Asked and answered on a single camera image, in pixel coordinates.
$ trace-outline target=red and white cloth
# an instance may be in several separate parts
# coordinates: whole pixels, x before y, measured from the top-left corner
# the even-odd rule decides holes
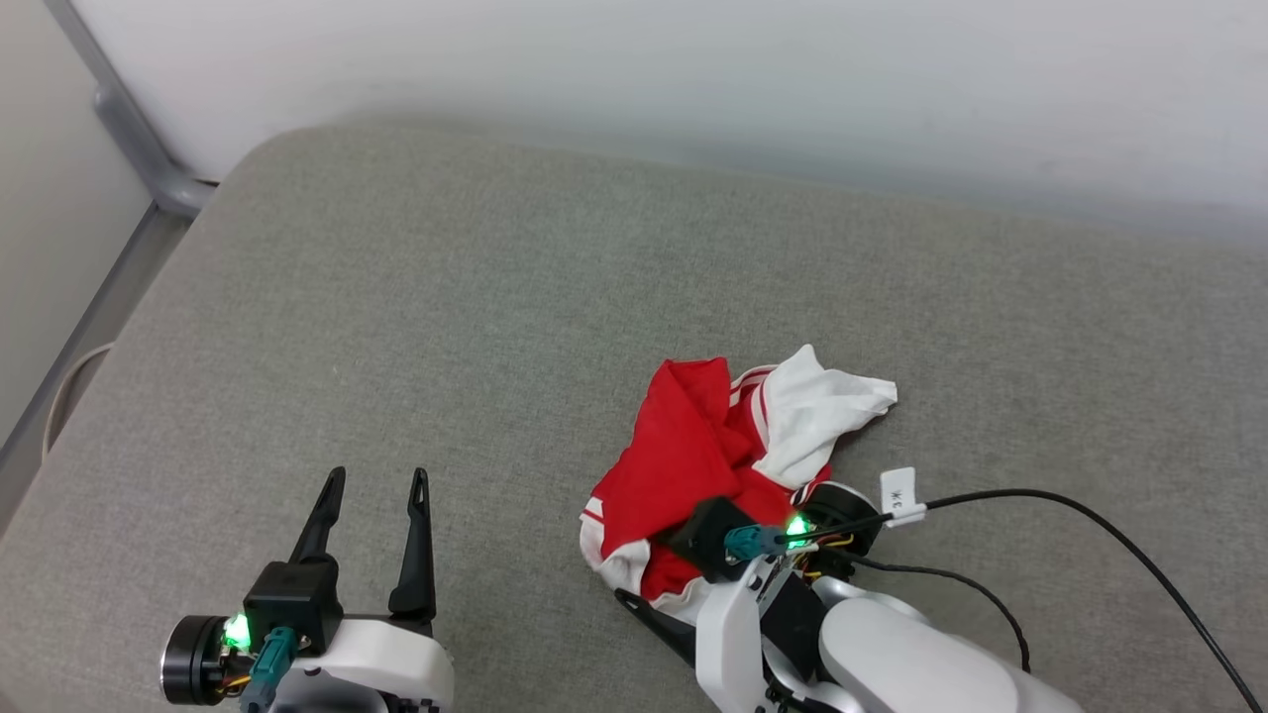
[[[581,514],[581,553],[607,586],[694,623],[709,584],[657,535],[716,496],[782,527],[794,492],[829,477],[837,436],[896,401],[893,382],[824,369],[810,345],[735,381],[721,358],[664,362],[629,448]]]

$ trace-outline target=red cloth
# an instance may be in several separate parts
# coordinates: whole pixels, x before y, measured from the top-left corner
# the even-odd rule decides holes
[[[751,400],[760,391],[744,383],[734,391],[733,405],[725,359],[664,362],[648,386],[629,448],[595,486],[602,501],[602,557],[630,542],[650,543],[640,592],[649,601],[681,592],[700,576],[656,537],[681,525],[700,501],[729,497],[766,525],[782,527],[792,516],[791,491],[752,468],[766,454],[752,417]],[[828,476],[824,466],[815,481]]]

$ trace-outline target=white panel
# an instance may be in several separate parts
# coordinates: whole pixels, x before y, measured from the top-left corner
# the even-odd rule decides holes
[[[1268,216],[1262,0],[76,4],[203,178],[288,128],[424,113],[1075,213]]]
[[[0,3],[0,443],[150,204],[94,86],[39,0]]]

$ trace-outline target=metal frame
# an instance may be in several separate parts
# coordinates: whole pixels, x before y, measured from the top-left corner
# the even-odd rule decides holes
[[[172,162],[123,80],[110,66],[72,0],[44,0],[48,11],[96,79],[93,109],[164,211],[194,218],[207,206],[213,185],[195,180]]]

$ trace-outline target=green light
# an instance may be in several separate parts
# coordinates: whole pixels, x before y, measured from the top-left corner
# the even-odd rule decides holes
[[[794,535],[799,535],[799,534],[805,534],[808,532],[810,532],[810,523],[806,523],[805,520],[801,519],[800,515],[798,515],[798,516],[792,518],[791,523],[789,523],[789,528],[786,530],[784,530],[784,534],[786,534],[789,537],[794,537]],[[792,549],[794,547],[801,547],[803,544],[805,544],[805,543],[801,542],[801,540],[790,542],[789,543],[789,549]]]
[[[238,651],[251,651],[251,627],[246,620],[246,614],[238,612],[232,619],[224,622],[224,644]]]

